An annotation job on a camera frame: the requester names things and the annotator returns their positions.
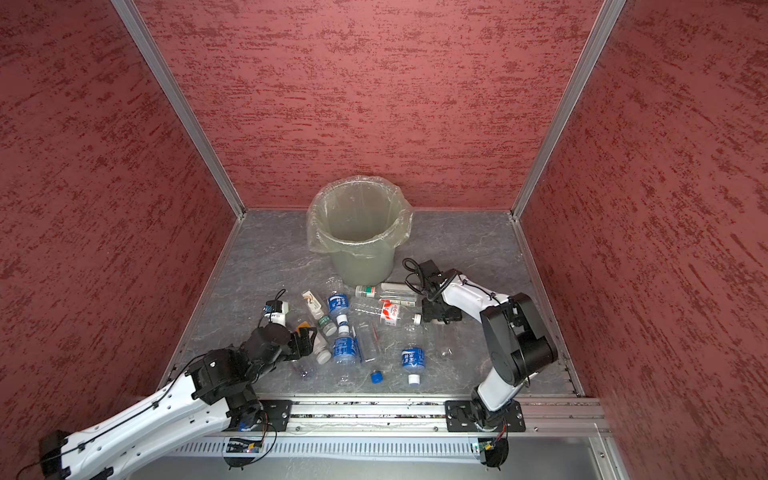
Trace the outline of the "red white label bottle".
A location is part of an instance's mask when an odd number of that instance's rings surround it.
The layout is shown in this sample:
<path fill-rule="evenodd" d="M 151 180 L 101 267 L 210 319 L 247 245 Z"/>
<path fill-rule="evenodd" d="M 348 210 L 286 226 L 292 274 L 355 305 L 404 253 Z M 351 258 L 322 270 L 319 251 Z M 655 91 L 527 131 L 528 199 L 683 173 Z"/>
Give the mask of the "red white label bottle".
<path fill-rule="evenodd" d="M 389 326 L 398 324 L 420 325 L 422 323 L 422 314 L 418 309 L 390 300 L 356 298 L 350 309 L 360 315 L 372 316 Z"/>

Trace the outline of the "small blue label bottle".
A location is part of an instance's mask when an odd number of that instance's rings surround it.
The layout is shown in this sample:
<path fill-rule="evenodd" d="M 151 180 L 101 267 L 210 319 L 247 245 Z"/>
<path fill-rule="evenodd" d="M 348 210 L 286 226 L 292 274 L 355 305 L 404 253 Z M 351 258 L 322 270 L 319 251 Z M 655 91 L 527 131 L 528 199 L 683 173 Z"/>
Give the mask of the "small blue label bottle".
<path fill-rule="evenodd" d="M 409 385 L 420 385 L 422 372 L 426 367 L 425 353 L 418 346 L 408 347 L 401 351 L 401 366 L 406 372 Z"/>

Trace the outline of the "blue cap clear bottle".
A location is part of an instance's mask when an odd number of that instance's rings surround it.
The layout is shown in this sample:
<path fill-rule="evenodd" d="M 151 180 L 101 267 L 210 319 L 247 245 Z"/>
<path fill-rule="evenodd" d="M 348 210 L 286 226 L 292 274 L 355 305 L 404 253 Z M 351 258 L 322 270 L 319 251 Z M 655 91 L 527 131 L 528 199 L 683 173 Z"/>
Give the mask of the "blue cap clear bottle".
<path fill-rule="evenodd" d="M 375 327 L 370 322 L 359 323 L 356 328 L 356 337 L 360 348 L 361 363 L 365 367 L 371 383 L 374 385 L 382 383 L 383 373 L 380 369 L 381 348 Z"/>

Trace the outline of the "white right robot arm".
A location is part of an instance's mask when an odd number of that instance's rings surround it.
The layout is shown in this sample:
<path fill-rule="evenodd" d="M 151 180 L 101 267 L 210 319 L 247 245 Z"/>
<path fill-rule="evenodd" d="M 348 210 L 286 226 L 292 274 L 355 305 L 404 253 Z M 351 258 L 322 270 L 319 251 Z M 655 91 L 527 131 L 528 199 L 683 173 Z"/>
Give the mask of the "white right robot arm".
<path fill-rule="evenodd" d="M 470 418 L 482 429 L 497 427 L 522 387 L 558 360 L 535 303 L 523 293 L 506 295 L 482 287 L 456 270 L 427 276 L 422 296 L 438 308 L 441 320 L 457 310 L 481 324 L 492 368 L 472 393 Z"/>

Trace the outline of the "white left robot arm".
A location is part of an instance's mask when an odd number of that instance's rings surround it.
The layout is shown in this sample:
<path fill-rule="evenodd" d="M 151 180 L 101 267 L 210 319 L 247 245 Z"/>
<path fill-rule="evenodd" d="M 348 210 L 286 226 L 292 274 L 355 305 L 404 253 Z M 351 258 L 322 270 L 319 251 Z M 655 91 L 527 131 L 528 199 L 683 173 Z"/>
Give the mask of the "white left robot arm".
<path fill-rule="evenodd" d="M 285 361 L 312 354 L 317 330 L 280 323 L 256 328 L 239 346 L 194 357 L 154 394 L 78 432 L 57 430 L 39 443 L 46 479 L 122 479 L 206 435 L 266 430 L 269 416 L 254 385 Z"/>

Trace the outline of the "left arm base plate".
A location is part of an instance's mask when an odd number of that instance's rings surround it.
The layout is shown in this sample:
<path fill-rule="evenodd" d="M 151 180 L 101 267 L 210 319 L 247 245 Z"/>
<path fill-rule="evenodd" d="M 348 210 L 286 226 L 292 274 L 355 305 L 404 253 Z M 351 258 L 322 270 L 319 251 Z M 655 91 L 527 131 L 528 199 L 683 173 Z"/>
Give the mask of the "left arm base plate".
<path fill-rule="evenodd" d="M 277 432 L 285 432 L 290 421 L 291 400 L 261 399 L 257 404 L 254 429 L 265 431 L 271 425 Z"/>

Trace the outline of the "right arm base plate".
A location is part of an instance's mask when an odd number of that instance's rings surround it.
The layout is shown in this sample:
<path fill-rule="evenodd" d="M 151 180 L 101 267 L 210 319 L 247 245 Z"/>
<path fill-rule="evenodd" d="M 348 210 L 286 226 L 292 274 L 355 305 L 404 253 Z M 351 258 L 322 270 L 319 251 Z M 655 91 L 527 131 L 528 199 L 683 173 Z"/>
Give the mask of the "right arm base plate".
<path fill-rule="evenodd" d="M 447 430 L 451 433 L 526 431 L 522 408 L 509 400 L 499 410 L 490 411 L 478 400 L 449 400 L 444 403 Z"/>

